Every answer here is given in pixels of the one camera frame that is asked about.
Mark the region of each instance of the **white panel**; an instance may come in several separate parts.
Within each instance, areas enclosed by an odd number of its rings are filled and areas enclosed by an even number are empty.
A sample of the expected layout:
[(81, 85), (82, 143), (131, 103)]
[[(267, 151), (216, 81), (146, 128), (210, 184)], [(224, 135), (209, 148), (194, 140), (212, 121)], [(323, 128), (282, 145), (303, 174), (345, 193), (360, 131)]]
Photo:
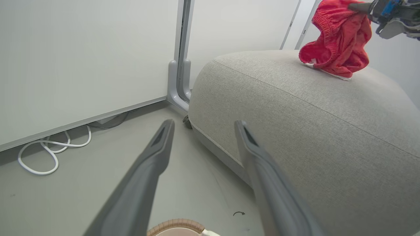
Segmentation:
[(0, 144), (166, 96), (176, 0), (0, 2)]
[(308, 17), (314, 7), (316, 0), (302, 0), (297, 10), (293, 24), (287, 35), (286, 42), (284, 43), (284, 50), (293, 50), (296, 47), (297, 41), (302, 35), (303, 29), (308, 21)]
[(278, 50), (298, 0), (196, 0), (188, 56), (190, 86), (214, 57), (249, 50)]
[(319, 29), (314, 24), (311, 24), (306, 30), (305, 37), (303, 38), (300, 48), (302, 48), (303, 46), (305, 46), (305, 44), (309, 42), (317, 40), (319, 35), (321, 35)]

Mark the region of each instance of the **white cable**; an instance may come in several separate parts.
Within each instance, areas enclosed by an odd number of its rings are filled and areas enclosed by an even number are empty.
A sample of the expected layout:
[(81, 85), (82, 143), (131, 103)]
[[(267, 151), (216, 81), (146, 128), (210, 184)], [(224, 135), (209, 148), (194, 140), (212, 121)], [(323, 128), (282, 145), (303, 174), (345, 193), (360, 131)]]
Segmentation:
[[(26, 169), (27, 171), (36, 174), (36, 175), (40, 175), (40, 176), (45, 176), (45, 175), (49, 175), (52, 172), (54, 172), (55, 170), (57, 170), (58, 168), (58, 159), (57, 156), (55, 155), (55, 153), (60, 153), (63, 152), (64, 150), (67, 149), (67, 147), (84, 147), (86, 145), (88, 145), (90, 143), (90, 140), (92, 139), (92, 132), (90, 131), (90, 127), (87, 127), (87, 131), (89, 132), (89, 138), (87, 139), (87, 141), (84, 144), (70, 144), (70, 136), (68, 135), (67, 131), (64, 131), (64, 133), (66, 134), (67, 137), (67, 143), (60, 143), (60, 142), (56, 142), (56, 141), (50, 141), (50, 136), (47, 137), (47, 140), (41, 139), (41, 140), (35, 140), (33, 142), (27, 143), (20, 151), (18, 154), (18, 162), (19, 164)], [(22, 161), (22, 153), (24, 152), (24, 150), (29, 147), (32, 144), (35, 143), (40, 143), (41, 146), (48, 152), (51, 154), (52, 158), (54, 159), (55, 162), (55, 166), (52, 170), (49, 171), (45, 171), (45, 172), (41, 172), (41, 171), (36, 171), (36, 170), (32, 170), (30, 167), (28, 167), (27, 165), (25, 165), (25, 163)], [(48, 147), (48, 143), (51, 144), (55, 144), (55, 145), (60, 145), (60, 146), (64, 146), (62, 149), (57, 150), (57, 151), (52, 151), (49, 147)]]

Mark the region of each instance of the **caster wheel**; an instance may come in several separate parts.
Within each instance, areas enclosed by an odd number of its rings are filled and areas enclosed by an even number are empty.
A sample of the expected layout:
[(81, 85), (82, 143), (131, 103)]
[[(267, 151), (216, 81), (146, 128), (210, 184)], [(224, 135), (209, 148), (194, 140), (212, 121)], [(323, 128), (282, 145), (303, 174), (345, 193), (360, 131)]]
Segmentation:
[(186, 116), (186, 117), (182, 120), (182, 122), (184, 123), (185, 127), (189, 128), (189, 129), (192, 129), (191, 122), (189, 121), (188, 116)]

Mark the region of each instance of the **red fabric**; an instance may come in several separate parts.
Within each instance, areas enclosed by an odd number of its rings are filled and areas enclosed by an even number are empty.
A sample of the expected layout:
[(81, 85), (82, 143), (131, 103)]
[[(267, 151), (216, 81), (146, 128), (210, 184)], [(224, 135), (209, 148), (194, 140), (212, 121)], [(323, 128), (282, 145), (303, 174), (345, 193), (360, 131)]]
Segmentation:
[(299, 52), (303, 63), (313, 63), (314, 68), (351, 78), (353, 72), (369, 64), (363, 47), (372, 37), (370, 20), (361, 13), (348, 10), (357, 0), (323, 0), (312, 18), (321, 31), (316, 41), (307, 43)]

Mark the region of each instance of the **robotic arm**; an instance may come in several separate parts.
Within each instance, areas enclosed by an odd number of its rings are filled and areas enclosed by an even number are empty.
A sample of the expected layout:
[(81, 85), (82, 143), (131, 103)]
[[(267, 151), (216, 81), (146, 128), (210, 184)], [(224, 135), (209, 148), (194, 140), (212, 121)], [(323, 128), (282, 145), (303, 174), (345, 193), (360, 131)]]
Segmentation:
[(349, 9), (369, 16), (379, 27), (376, 33), (390, 39), (400, 33), (420, 41), (420, 0), (375, 0), (352, 3)]

